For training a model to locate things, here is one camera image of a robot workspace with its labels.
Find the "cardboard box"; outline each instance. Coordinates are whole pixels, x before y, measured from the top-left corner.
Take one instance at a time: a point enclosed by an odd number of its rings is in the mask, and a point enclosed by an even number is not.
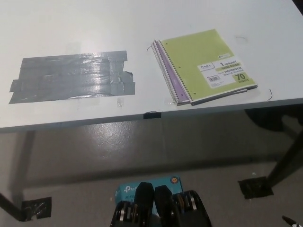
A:
[[[140,182],[131,182],[125,183],[118,187],[115,193],[115,201],[118,204],[120,201],[134,201],[134,195],[136,192],[136,188],[141,182],[149,182],[152,183],[153,188],[166,185],[173,194],[183,192],[182,185],[179,176],[167,176],[161,178],[155,178],[150,180],[143,180]],[[152,213],[158,215],[155,203],[153,204]]]

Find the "table top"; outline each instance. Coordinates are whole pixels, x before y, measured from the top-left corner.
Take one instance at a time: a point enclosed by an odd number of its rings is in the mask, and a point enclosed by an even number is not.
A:
[[[303,103],[303,17],[290,0],[12,0],[1,1],[0,21],[1,132]],[[258,88],[175,106],[147,48],[213,28]],[[123,50],[135,95],[9,104],[23,58]]]

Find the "black wire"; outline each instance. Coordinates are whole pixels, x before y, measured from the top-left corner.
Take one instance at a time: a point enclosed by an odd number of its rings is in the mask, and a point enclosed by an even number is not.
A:
[[[269,91],[271,93],[271,97],[267,101],[269,101],[273,97],[273,93],[271,92],[271,90],[269,90]]]

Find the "notebook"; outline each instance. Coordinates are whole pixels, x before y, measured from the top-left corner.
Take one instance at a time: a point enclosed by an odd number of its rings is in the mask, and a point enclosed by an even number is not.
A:
[[[189,99],[184,92],[183,87],[179,83],[174,70],[170,66],[169,60],[166,58],[162,47],[156,41],[151,44],[151,47],[161,68],[174,103],[177,105],[188,104]]]
[[[159,65],[177,103],[182,91],[196,105],[258,86],[215,29],[157,40],[152,46],[159,51],[156,58],[160,57]]]

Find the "green notebook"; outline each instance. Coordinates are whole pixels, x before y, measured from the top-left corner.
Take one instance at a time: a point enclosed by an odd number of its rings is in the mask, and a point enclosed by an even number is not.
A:
[[[160,43],[192,105],[257,87],[216,30]]]

